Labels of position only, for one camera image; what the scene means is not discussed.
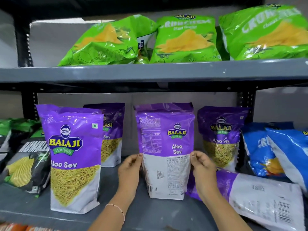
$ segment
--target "left hand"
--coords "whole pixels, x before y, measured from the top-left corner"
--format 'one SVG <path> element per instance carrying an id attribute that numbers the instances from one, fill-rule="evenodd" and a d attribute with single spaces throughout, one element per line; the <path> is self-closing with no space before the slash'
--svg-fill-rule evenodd
<path id="1" fill-rule="evenodd" d="M 139 183 L 139 169 L 142 163 L 143 154 L 130 155 L 118 169 L 119 187 L 118 192 L 125 194 L 133 201 Z"/>

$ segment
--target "right hand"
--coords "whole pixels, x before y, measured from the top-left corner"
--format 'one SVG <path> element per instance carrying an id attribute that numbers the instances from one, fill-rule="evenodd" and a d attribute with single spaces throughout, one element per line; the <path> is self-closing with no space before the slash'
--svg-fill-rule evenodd
<path id="1" fill-rule="evenodd" d="M 210 199 L 213 194 L 219 193 L 216 180 L 216 165 L 201 151 L 191 152 L 190 161 L 193 165 L 193 175 L 198 195 L 204 202 Z"/>

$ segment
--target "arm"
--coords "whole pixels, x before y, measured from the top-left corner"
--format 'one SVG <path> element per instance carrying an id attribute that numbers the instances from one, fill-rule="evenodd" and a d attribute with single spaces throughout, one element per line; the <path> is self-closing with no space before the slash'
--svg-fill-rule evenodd
<path id="1" fill-rule="evenodd" d="M 200 152 L 190 154 L 199 197 L 210 210 L 219 231 L 252 231 L 239 214 L 220 194 L 216 181 L 216 166 Z"/>
<path id="2" fill-rule="evenodd" d="M 119 187 L 109 204 L 117 205 L 123 211 L 124 216 L 136 195 L 142 159 L 141 153 L 131 155 L 125 159 L 118 170 Z M 120 231 L 124 217 L 119 208 L 106 206 L 88 231 Z"/>

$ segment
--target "gray metal shelf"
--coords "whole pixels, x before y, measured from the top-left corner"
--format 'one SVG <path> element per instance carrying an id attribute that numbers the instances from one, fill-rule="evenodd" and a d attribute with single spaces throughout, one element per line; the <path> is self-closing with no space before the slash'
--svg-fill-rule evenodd
<path id="1" fill-rule="evenodd" d="M 0 220 L 47 228 L 86 231 L 113 197 L 118 187 L 117 168 L 102 168 L 100 206 L 86 214 L 66 214 L 50 210 L 50 189 L 39 198 L 7 184 L 0 185 Z M 263 230 L 249 222 L 254 230 Z M 217 230 L 206 206 L 185 196 L 183 201 L 151 199 L 143 179 L 126 215 L 122 230 L 187 231 Z"/>
<path id="2" fill-rule="evenodd" d="M 0 90 L 249 91 L 308 84 L 308 59 L 0 69 Z"/>

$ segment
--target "bracelet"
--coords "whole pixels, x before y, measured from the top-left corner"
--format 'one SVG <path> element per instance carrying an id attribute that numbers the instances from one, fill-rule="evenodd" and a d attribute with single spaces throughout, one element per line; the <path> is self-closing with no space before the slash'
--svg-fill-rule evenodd
<path id="1" fill-rule="evenodd" d="M 117 207 L 117 208 L 120 210 L 120 212 L 122 213 L 123 218 L 124 218 L 124 221 L 125 221 L 125 215 L 124 215 L 124 213 L 123 213 L 122 209 L 121 209 L 119 206 L 117 206 L 117 205 L 115 205 L 115 204 L 106 204 L 106 206 L 108 206 L 108 205 L 111 205 L 111 206 Z"/>

